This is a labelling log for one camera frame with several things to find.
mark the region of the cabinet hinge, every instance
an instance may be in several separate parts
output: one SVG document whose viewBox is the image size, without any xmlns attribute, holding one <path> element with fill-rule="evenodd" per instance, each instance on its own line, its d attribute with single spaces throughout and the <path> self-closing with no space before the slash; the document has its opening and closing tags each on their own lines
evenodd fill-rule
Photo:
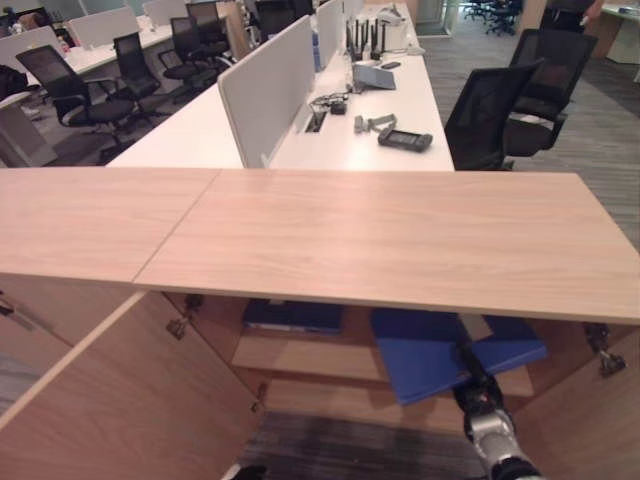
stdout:
<svg viewBox="0 0 640 480">
<path fill-rule="evenodd" d="M 189 294 L 184 299 L 184 314 L 167 324 L 167 331 L 177 340 L 182 340 L 187 333 L 187 324 L 193 320 L 193 314 L 200 310 L 204 296 Z"/>
</svg>

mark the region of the white desk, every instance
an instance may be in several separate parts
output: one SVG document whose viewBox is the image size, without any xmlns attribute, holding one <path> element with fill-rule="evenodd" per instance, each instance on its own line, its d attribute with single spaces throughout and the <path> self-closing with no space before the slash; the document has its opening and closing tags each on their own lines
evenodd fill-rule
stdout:
<svg viewBox="0 0 640 480">
<path fill-rule="evenodd" d="M 108 166 L 242 168 L 218 85 L 209 87 Z"/>
<path fill-rule="evenodd" d="M 359 16 L 372 18 L 383 6 L 366 5 Z M 418 45 L 407 6 L 397 6 L 408 22 L 408 44 Z M 402 64 L 392 70 L 397 90 L 369 90 L 361 95 L 350 95 L 347 114 L 327 114 L 319 133 L 296 133 L 292 126 L 274 154 L 270 168 L 453 171 L 451 152 L 422 56 L 384 55 L 383 62 L 392 60 Z M 308 100 L 344 91 L 347 68 L 347 61 L 338 52 L 327 68 L 316 76 Z M 433 135 L 429 149 L 424 153 L 413 153 L 380 147 L 376 132 L 354 133 L 357 115 L 375 118 L 389 113 L 395 113 L 398 118 L 399 130 Z"/>
<path fill-rule="evenodd" d="M 620 7 L 633 5 L 605 4 L 602 13 L 622 19 L 607 58 L 617 63 L 640 64 L 640 16 L 620 13 Z"/>
</svg>

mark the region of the mesh chair back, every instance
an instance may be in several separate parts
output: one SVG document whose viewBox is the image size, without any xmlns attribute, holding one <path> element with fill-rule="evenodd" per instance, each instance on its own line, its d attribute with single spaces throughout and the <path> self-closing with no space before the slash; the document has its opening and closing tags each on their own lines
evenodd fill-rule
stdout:
<svg viewBox="0 0 640 480">
<path fill-rule="evenodd" d="M 131 80 L 154 77 L 144 58 L 138 32 L 113 39 L 120 76 Z"/>
<path fill-rule="evenodd" d="M 173 48 L 184 63 L 189 54 L 200 48 L 200 34 L 191 17 L 175 17 L 171 19 Z"/>
<path fill-rule="evenodd" d="M 188 3 L 187 12 L 193 19 L 200 38 L 205 43 L 214 43 L 226 40 L 224 26 L 218 16 L 216 2 Z"/>
<path fill-rule="evenodd" d="M 551 102 L 558 111 L 562 110 L 569 103 L 597 41 L 589 35 L 563 30 L 522 32 L 511 66 L 544 59 L 523 95 Z"/>
<path fill-rule="evenodd" d="M 288 0 L 261 0 L 256 2 L 263 39 L 284 30 L 295 21 L 295 14 Z"/>
<path fill-rule="evenodd" d="M 541 63 L 471 72 L 445 127 L 456 170 L 502 165 L 507 118 Z"/>
<path fill-rule="evenodd" d="M 311 0 L 289 0 L 291 2 L 291 8 L 296 20 L 304 17 L 305 15 L 313 15 L 313 4 Z"/>
<path fill-rule="evenodd" d="M 120 76 L 131 90 L 133 99 L 150 95 L 160 82 L 147 65 L 138 32 L 113 39 Z"/>
<path fill-rule="evenodd" d="M 91 103 L 85 83 L 51 45 L 27 50 L 16 58 L 51 95 L 58 118 L 85 102 Z"/>
</svg>

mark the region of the person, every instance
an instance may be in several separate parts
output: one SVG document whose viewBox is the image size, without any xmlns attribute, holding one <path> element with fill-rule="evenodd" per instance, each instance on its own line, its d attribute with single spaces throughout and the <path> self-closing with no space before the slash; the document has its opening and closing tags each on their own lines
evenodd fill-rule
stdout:
<svg viewBox="0 0 640 480">
<path fill-rule="evenodd" d="M 583 33 L 586 22 L 596 20 L 604 0 L 547 0 L 540 28 Z"/>
</svg>

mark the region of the wooden countertop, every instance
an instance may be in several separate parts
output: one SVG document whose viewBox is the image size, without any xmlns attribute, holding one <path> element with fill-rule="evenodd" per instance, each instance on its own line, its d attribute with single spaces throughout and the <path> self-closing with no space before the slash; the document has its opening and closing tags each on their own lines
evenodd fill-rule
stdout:
<svg viewBox="0 0 640 480">
<path fill-rule="evenodd" d="M 130 282 L 219 170 L 0 172 L 0 273 Z"/>
<path fill-rule="evenodd" d="M 640 324 L 638 254 L 573 174 L 225 170 L 135 283 Z"/>
</svg>

